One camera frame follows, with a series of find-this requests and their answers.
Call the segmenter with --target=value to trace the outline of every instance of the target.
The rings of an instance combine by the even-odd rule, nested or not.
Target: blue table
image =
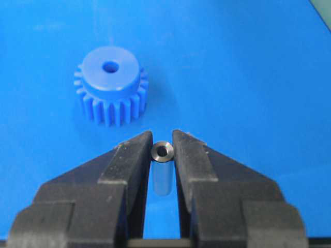
[[[143,116],[82,116],[73,72],[103,45],[149,73]],[[308,0],[0,3],[0,237],[38,187],[144,130],[180,128],[274,178],[309,236],[331,236],[331,34]],[[149,184],[146,238],[178,238],[175,190]]]

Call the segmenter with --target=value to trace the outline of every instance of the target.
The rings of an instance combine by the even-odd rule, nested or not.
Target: small metal cylinder
[[[152,147],[151,155],[154,160],[152,162],[154,192],[159,196],[169,195],[174,168],[173,147],[169,142],[160,141]]]

